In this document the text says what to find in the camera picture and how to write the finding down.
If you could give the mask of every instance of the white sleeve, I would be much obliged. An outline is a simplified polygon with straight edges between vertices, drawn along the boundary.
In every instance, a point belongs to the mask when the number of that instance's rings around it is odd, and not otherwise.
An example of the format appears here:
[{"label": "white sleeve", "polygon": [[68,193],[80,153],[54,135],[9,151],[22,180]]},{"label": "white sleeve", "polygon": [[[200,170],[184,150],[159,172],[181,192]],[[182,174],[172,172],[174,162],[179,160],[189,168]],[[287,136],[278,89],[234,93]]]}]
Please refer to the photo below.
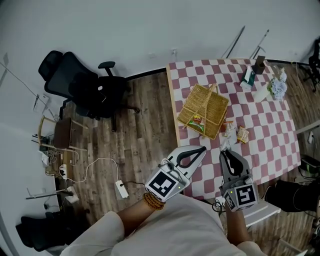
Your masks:
[{"label": "white sleeve", "polygon": [[110,255],[112,248],[124,237],[122,220],[118,214],[109,211],[65,248],[60,256],[96,256],[100,252]]},{"label": "white sleeve", "polygon": [[247,256],[267,256],[261,251],[260,247],[252,241],[239,243],[236,247],[243,251]]}]

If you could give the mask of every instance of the flower vase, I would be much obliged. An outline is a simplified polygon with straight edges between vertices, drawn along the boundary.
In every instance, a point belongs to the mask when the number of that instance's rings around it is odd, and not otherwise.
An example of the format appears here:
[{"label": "flower vase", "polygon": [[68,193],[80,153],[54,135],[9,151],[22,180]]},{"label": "flower vase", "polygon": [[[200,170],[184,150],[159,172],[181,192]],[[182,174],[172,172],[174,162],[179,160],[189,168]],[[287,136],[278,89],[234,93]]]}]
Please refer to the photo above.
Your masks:
[{"label": "flower vase", "polygon": [[269,94],[270,91],[268,91],[268,85],[266,84],[255,92],[253,95],[254,102],[262,102]]}]

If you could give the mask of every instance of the white wall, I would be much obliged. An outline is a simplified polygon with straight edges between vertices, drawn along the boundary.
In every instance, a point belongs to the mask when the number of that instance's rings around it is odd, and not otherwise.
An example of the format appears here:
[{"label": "white wall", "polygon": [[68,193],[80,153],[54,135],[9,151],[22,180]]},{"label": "white wall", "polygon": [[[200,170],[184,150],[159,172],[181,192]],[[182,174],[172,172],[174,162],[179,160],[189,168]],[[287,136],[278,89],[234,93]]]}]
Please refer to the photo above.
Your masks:
[{"label": "white wall", "polygon": [[5,255],[11,256],[11,252],[7,246],[7,243],[5,242],[5,239],[3,238],[2,234],[0,233],[0,248],[3,250]]},{"label": "white wall", "polygon": [[98,71],[116,61],[121,76],[178,60],[220,58],[242,26],[233,58],[262,46],[269,59],[300,61],[320,36],[318,0],[7,0],[0,17],[0,60],[42,87],[38,67],[51,50],[72,51]]},{"label": "white wall", "polygon": [[[4,68],[0,66],[0,78],[3,73]],[[44,202],[47,198],[26,200],[29,197],[27,188],[33,195],[41,194],[44,190],[51,193],[56,189],[54,178],[45,175],[41,155],[37,152],[38,144],[31,142],[32,134],[38,132],[42,116],[33,112],[34,101],[35,97],[15,77],[10,73],[5,74],[0,87],[0,215],[20,256],[47,255],[25,247],[16,231],[22,216],[45,217]],[[45,126],[43,134],[52,132],[53,128]],[[57,197],[52,196],[47,203],[57,206]],[[52,207],[49,211],[56,212],[59,208]],[[3,249],[8,256],[11,255],[8,247],[4,246]]]}]

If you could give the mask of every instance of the blue flowers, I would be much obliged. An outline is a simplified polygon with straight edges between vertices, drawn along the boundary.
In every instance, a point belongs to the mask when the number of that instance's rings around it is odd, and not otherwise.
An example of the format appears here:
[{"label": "blue flowers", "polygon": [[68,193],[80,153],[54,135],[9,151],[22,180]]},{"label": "blue flowers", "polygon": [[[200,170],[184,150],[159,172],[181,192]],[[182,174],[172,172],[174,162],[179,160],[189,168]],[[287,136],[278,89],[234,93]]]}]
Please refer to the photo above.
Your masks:
[{"label": "blue flowers", "polygon": [[274,99],[277,101],[282,101],[285,96],[287,91],[286,80],[287,74],[285,73],[285,69],[282,68],[279,78],[273,78],[268,85],[268,91],[270,91]]}]

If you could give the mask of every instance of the white shirt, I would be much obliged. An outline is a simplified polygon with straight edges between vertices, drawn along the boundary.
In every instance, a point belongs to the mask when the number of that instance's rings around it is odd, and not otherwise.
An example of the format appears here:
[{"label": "white shirt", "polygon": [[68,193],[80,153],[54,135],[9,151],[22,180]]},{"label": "white shirt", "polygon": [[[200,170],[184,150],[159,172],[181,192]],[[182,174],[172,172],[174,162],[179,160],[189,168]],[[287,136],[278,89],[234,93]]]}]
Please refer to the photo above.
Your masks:
[{"label": "white shirt", "polygon": [[115,212],[108,212],[61,256],[265,256],[257,244],[227,240],[211,205],[177,194],[128,238]]}]

